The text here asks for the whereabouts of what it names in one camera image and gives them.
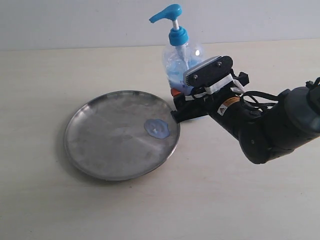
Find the blue pump head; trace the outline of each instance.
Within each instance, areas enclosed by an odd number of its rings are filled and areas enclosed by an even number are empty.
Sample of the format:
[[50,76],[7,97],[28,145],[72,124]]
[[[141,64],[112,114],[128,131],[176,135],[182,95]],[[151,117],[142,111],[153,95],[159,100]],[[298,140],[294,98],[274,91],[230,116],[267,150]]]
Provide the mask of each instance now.
[[155,23],[161,19],[169,19],[172,21],[173,28],[171,28],[169,33],[169,42],[175,47],[181,46],[189,41],[187,30],[178,25],[178,16],[181,14],[181,6],[179,4],[172,4],[149,19],[151,23]]

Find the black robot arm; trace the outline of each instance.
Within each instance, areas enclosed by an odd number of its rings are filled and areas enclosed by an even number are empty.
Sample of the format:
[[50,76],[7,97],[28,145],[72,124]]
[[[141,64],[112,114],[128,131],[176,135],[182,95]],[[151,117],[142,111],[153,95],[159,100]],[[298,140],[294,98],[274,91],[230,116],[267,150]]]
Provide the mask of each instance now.
[[[232,66],[231,57],[217,56],[186,71],[185,83],[194,88],[191,96],[174,97],[175,121],[209,115],[239,141],[254,164],[290,154],[320,136],[320,77],[271,95],[245,91],[248,75],[236,76]],[[256,97],[272,102],[261,103]]]

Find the table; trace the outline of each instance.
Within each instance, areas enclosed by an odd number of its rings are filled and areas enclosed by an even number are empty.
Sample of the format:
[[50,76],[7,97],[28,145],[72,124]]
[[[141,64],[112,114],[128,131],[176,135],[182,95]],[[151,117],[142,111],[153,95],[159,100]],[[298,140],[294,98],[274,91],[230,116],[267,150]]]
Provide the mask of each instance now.
[[[174,154],[125,182],[72,167],[63,134],[87,101],[118,90],[172,107],[163,46],[0,52],[1,240],[317,240],[316,139],[263,165],[208,116],[181,124]],[[278,94],[320,76],[320,39],[205,44]]]

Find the blue liquid puddle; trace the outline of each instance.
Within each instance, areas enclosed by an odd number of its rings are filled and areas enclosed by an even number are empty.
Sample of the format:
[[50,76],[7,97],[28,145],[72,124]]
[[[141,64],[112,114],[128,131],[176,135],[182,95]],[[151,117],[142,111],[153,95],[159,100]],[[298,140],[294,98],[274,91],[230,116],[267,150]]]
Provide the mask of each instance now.
[[165,139],[170,136],[168,123],[161,119],[148,119],[144,123],[147,133],[157,139]]

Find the white wall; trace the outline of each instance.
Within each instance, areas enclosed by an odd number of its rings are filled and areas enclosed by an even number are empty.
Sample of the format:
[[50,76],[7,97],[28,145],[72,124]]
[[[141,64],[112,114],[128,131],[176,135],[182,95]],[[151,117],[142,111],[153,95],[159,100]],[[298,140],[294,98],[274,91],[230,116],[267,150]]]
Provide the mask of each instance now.
[[320,37],[319,0],[0,0],[0,50],[163,45],[172,3],[202,43]]

